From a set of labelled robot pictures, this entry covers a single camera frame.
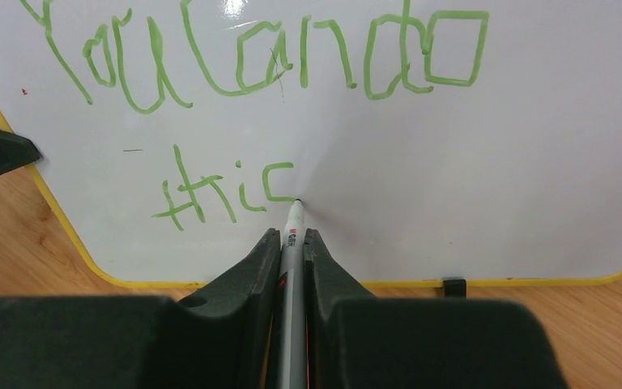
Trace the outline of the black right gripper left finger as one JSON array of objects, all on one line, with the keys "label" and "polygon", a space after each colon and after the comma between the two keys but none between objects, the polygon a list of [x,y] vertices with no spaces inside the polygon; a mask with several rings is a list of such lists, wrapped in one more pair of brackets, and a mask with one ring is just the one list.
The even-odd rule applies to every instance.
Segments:
[{"label": "black right gripper left finger", "polygon": [[180,300],[0,297],[0,388],[258,388],[279,261],[269,229]]}]

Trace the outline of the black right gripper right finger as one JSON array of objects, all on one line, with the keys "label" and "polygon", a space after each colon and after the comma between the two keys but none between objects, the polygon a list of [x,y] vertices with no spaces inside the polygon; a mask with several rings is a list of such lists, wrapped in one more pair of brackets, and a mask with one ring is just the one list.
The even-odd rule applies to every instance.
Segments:
[{"label": "black right gripper right finger", "polygon": [[565,388],[540,321],[514,301],[377,297],[305,236],[313,388]]}]

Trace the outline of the green white marker pen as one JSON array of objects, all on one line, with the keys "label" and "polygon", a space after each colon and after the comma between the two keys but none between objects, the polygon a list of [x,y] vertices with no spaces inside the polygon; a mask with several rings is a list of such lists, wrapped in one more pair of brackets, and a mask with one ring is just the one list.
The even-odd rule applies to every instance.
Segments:
[{"label": "green white marker pen", "polygon": [[307,330],[305,315],[305,210],[300,199],[294,200],[283,231],[281,268],[281,336],[277,388],[306,388]]}]

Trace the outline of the yellow framed whiteboard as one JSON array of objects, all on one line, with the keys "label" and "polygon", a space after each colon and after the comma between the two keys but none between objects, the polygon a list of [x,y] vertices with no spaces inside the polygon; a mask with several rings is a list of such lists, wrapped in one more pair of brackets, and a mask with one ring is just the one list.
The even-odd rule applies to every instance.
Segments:
[{"label": "yellow framed whiteboard", "polygon": [[622,1],[0,1],[0,118],[117,283],[296,199],[372,284],[622,275]]}]

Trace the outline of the black whiteboard clip foot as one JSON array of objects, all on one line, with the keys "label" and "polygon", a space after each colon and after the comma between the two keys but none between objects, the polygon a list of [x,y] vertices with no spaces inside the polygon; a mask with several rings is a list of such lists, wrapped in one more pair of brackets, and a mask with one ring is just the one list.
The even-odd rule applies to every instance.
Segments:
[{"label": "black whiteboard clip foot", "polygon": [[442,281],[443,297],[467,297],[467,280],[464,278],[446,278]]}]

